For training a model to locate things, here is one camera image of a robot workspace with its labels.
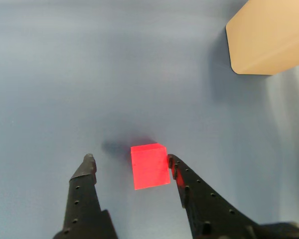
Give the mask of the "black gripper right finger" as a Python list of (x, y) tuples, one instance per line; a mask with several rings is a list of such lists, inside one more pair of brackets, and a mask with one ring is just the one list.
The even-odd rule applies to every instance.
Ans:
[(169, 154), (167, 159), (194, 239), (257, 237), (254, 221), (227, 202), (180, 158)]

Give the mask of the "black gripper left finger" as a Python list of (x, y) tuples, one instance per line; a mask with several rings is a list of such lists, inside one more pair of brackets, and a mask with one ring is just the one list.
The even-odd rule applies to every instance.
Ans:
[(96, 161), (86, 154), (69, 180), (63, 228), (55, 239), (116, 239), (108, 210), (102, 210), (97, 197)]

